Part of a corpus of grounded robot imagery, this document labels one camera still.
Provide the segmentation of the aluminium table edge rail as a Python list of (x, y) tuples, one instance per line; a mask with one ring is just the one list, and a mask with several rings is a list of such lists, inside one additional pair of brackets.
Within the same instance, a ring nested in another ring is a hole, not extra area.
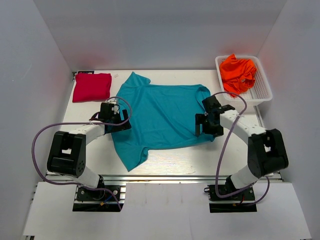
[[(102, 175), (105, 182), (214, 182), (214, 175)], [(58, 174), (48, 174), (48, 180), (56, 182), (71, 181), (67, 176)], [(271, 181), (283, 181), (280, 173), (274, 173), (269, 176)]]

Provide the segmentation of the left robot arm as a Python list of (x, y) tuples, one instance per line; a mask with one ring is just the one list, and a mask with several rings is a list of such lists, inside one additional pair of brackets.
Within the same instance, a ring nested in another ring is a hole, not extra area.
[(102, 177), (86, 166), (87, 145), (111, 133), (132, 128), (132, 109), (121, 109), (116, 101), (103, 102), (100, 111), (87, 123), (72, 131), (57, 131), (52, 140), (47, 160), (47, 170), (67, 176), (76, 184), (88, 188), (88, 193), (99, 200), (105, 196)]

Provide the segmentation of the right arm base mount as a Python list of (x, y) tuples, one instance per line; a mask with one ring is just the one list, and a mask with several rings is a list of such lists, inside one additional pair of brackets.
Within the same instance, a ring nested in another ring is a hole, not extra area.
[(209, 212), (212, 214), (257, 212), (256, 198), (252, 187), (225, 198), (217, 196), (214, 184), (206, 186), (203, 191), (208, 195)]

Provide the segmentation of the folded red t-shirt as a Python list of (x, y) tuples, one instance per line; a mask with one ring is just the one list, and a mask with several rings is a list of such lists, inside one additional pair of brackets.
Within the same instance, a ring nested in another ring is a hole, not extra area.
[(110, 73), (78, 73), (75, 76), (73, 103), (105, 101), (110, 97), (112, 75)]

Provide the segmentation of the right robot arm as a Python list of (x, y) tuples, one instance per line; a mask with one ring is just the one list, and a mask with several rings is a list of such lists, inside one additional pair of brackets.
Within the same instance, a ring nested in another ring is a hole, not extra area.
[(265, 129), (247, 119), (231, 105), (221, 105), (212, 95), (202, 101), (205, 112), (195, 115), (195, 135), (221, 137), (224, 129), (235, 134), (247, 145), (247, 164), (227, 177), (224, 187), (216, 185), (214, 193), (220, 199), (238, 199), (244, 190), (260, 178), (288, 167), (289, 160), (281, 132)]

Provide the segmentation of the orange t-shirt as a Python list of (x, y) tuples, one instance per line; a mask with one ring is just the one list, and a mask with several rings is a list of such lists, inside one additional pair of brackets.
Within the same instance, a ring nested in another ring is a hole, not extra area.
[(231, 54), (219, 65), (219, 71), (225, 92), (240, 95), (255, 85), (257, 68), (251, 59)]

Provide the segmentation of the white plastic basket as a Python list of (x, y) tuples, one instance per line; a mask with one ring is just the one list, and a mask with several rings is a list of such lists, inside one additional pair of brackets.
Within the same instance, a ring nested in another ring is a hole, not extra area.
[[(228, 55), (221, 55), (215, 58), (215, 65), (217, 69), (217, 75), (219, 79), (220, 88), (222, 91), (225, 90), (222, 81), (221, 69), (220, 65), (227, 59)], [(252, 60), (255, 67), (256, 73), (254, 75), (255, 83), (252, 88), (248, 89), (246, 92), (241, 93), (241, 97), (245, 99), (248, 106), (257, 106), (263, 102), (270, 101), (273, 98), (273, 94), (268, 83), (268, 79), (266, 74), (263, 70), (263, 67), (256, 56), (253, 55), (238, 55), (236, 54), (235, 57), (239, 60)], [(223, 98), (232, 104), (238, 105), (242, 104), (242, 100), (238, 97), (232, 97), (230, 94), (223, 94)]]

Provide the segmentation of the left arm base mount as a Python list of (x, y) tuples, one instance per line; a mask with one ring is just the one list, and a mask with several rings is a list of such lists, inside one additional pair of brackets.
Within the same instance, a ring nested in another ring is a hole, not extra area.
[(104, 181), (100, 176), (97, 187), (102, 190), (88, 190), (77, 187), (73, 212), (119, 213), (125, 202), (125, 185)]

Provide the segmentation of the teal t-shirt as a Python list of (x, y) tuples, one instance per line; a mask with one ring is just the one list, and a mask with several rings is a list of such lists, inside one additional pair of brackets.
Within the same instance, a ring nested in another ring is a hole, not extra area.
[(210, 97), (202, 84), (156, 85), (132, 72), (117, 96), (131, 106), (131, 129), (114, 132), (114, 148), (127, 171), (148, 159), (149, 150), (185, 148), (214, 141), (195, 134), (195, 115), (204, 113), (202, 101)]

